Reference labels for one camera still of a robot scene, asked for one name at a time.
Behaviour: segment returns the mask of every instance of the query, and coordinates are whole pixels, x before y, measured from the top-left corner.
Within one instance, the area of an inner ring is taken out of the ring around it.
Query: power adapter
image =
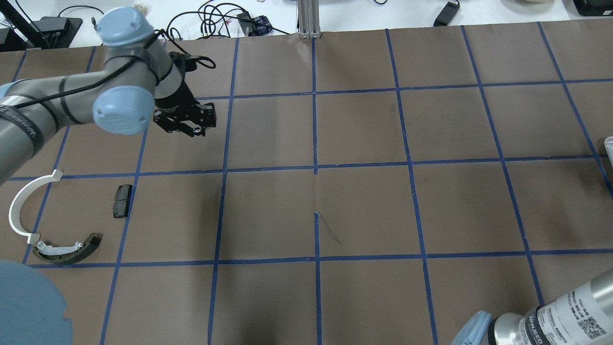
[[[460,1],[457,4],[453,2],[448,2],[441,13],[438,14],[438,17],[434,21],[434,26],[447,26],[449,22],[455,17],[460,9]]]

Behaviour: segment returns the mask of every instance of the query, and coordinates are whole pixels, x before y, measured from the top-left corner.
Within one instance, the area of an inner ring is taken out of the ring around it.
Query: table surface
[[[33,20],[43,16],[54,16],[60,10],[72,5],[96,6],[104,12],[119,6],[145,5],[149,8],[147,19],[155,28],[165,28],[170,19],[184,11],[195,11],[204,0],[21,0],[20,4]],[[291,0],[235,0],[252,16],[266,15],[271,24],[289,33],[296,32],[297,9]],[[393,28],[417,28],[432,26],[434,19],[447,0],[388,0],[383,6],[372,0],[320,0],[322,31],[358,31]],[[91,9],[67,11],[65,16],[83,19],[72,47],[99,45],[90,18],[101,14]],[[547,0],[528,2],[526,0],[464,0],[462,7],[451,25],[478,25],[495,23],[526,23],[531,21],[559,21],[585,19],[577,13],[573,0]],[[230,24],[230,35],[238,36],[238,24]],[[186,39],[200,37],[200,21],[197,15],[177,20],[177,29]]]
[[[182,42],[217,62],[187,75],[217,128],[61,130],[0,214],[59,168],[24,226],[101,246],[59,268],[0,222],[0,258],[59,287],[75,345],[449,344],[479,310],[524,313],[611,269],[611,23]],[[2,53],[0,83],[104,53]]]

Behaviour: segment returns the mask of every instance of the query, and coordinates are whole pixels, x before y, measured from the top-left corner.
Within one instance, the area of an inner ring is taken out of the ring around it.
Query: black box
[[[0,29],[0,52],[16,52],[26,49],[26,42],[11,28]]]
[[[581,15],[613,15],[613,0],[573,0]]]

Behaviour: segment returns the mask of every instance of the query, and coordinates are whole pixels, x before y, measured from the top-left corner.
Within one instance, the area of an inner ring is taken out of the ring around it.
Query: white plastic object
[[[613,136],[610,136],[604,140],[604,148],[607,150],[609,156],[609,162],[613,166]]]
[[[23,203],[26,202],[30,194],[32,194],[39,187],[42,187],[51,182],[59,181],[64,174],[60,170],[53,170],[51,175],[41,176],[30,183],[23,186],[23,188],[15,195],[13,202],[10,204],[9,208],[9,223],[10,227],[18,233],[19,235],[28,237],[28,244],[36,244],[39,242],[40,235],[29,233],[24,230],[23,225],[21,225],[21,207],[23,207]]]

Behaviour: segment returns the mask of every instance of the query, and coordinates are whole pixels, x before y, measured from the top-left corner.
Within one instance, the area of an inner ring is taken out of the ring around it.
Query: white label
[[[538,319],[552,345],[591,345],[613,335],[613,322],[598,307],[589,282],[541,308]]]

